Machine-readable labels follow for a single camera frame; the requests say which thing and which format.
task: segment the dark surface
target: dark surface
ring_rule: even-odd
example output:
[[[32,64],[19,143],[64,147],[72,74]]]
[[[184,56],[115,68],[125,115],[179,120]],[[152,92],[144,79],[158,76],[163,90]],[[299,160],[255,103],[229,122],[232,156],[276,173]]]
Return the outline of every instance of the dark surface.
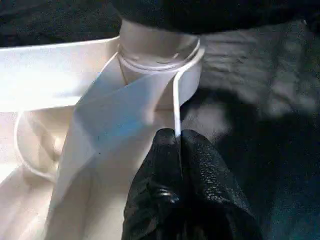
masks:
[[[305,19],[318,13],[315,0],[112,0],[125,19],[192,34],[248,29]]]
[[[108,38],[119,29],[107,1],[0,2],[2,47]],[[184,129],[217,146],[265,239],[320,239],[319,38],[295,21],[202,43],[200,86],[181,108]]]
[[[112,38],[120,26],[108,0],[0,1],[0,47]]]

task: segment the black glove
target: black glove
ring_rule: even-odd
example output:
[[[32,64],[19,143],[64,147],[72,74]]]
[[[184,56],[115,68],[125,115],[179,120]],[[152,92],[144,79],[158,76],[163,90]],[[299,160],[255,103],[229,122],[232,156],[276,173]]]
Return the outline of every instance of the black glove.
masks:
[[[132,181],[122,240],[258,240],[245,196],[213,145],[159,130]]]

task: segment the white cylinder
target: white cylinder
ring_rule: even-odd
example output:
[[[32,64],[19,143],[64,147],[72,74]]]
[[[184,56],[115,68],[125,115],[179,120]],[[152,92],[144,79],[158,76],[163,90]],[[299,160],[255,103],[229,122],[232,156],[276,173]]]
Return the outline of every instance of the white cylinder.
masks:
[[[199,48],[197,36],[150,28],[127,20],[122,21],[119,41],[122,57],[143,69],[179,67]]]

